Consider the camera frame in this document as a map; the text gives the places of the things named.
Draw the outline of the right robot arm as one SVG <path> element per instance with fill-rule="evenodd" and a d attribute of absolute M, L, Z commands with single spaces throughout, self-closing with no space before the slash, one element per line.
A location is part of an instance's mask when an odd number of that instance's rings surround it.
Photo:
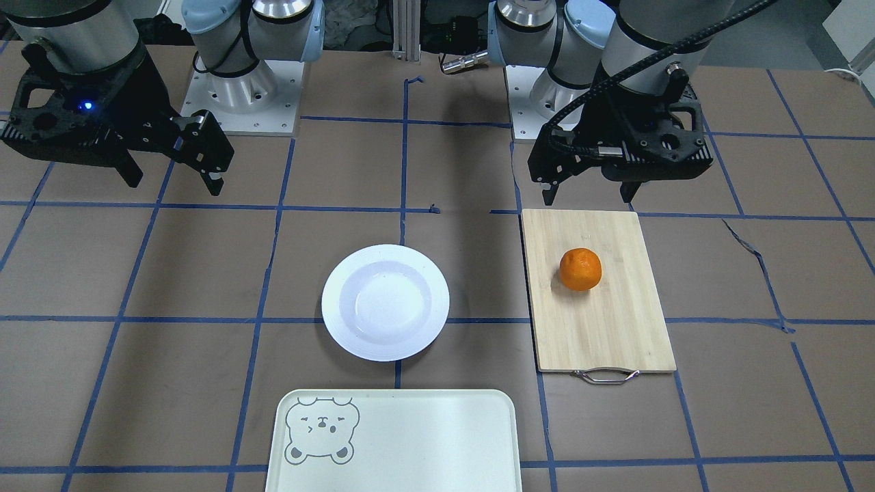
<path fill-rule="evenodd" d="M 112 168 L 129 187 L 143 177 L 131 152 L 161 153 L 213 196 L 234 148 L 209 109 L 173 108 L 144 34 L 189 34 L 207 93 L 237 114 L 278 96 L 269 60 L 313 62 L 324 42 L 320 1 L 185 1 L 185 27 L 163 15 L 134 20 L 113 1 L 3 1 L 2 13 L 28 63 L 3 143 L 26 158 Z"/>

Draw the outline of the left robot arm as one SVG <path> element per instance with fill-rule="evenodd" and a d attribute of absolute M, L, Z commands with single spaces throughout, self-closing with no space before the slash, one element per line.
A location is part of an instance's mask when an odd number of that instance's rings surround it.
<path fill-rule="evenodd" d="M 494 1 L 492 62 L 544 69 L 546 120 L 529 176 L 553 205 L 560 184 L 596 168 L 631 202 L 652 181 L 712 167 L 691 86 L 712 38 L 740 22 L 731 1 Z"/>

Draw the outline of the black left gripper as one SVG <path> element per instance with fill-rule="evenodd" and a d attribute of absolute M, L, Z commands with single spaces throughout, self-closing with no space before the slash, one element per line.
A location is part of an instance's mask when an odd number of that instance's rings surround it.
<path fill-rule="evenodd" d="M 693 180 L 708 168 L 702 108 L 683 68 L 667 74 L 657 94 L 639 94 L 616 84 L 582 106 L 575 146 L 623 149 L 625 160 L 601 160 L 604 177 L 621 182 L 622 202 L 631 204 L 643 182 Z M 560 184 L 580 172 L 577 156 L 540 133 L 528 157 L 529 176 L 552 206 Z"/>

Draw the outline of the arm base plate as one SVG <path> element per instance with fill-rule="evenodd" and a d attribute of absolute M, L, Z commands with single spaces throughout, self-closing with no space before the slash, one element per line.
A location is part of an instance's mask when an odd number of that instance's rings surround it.
<path fill-rule="evenodd" d="M 506 66 L 505 79 L 516 143 L 535 142 L 557 111 L 588 91 L 559 84 L 540 66 Z"/>
<path fill-rule="evenodd" d="M 237 78 L 194 74 L 179 112 L 209 110 L 228 136 L 293 137 L 307 68 L 304 62 L 263 60 Z"/>

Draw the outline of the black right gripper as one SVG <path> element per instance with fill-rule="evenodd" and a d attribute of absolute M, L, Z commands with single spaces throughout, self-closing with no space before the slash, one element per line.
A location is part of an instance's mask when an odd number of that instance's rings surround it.
<path fill-rule="evenodd" d="M 132 150 L 160 153 L 197 172 L 210 195 L 221 194 L 234 147 L 209 110 L 178 116 L 143 43 L 119 62 L 85 74 L 60 72 L 51 53 L 44 42 L 22 49 L 29 67 L 3 143 L 31 159 L 114 168 L 130 188 L 144 177 Z"/>

